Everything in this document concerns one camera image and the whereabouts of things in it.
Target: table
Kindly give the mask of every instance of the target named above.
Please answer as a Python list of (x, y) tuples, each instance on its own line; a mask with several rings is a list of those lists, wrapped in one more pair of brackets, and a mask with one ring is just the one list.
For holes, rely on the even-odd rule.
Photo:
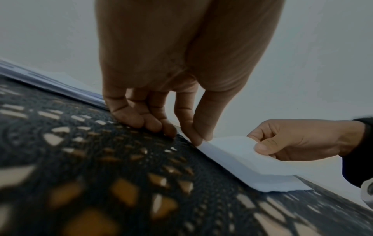
[(373, 235), (373, 213), (315, 184), (258, 192), (181, 136), (0, 76), (2, 235)]

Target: black sleeve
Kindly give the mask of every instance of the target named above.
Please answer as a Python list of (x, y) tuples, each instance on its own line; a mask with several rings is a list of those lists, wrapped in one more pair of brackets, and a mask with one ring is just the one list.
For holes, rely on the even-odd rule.
[(351, 184), (361, 187), (364, 181), (373, 178), (373, 169), (370, 166), (373, 163), (373, 117), (355, 119), (354, 121), (365, 124), (365, 133), (359, 146), (349, 155), (342, 157), (342, 175)]

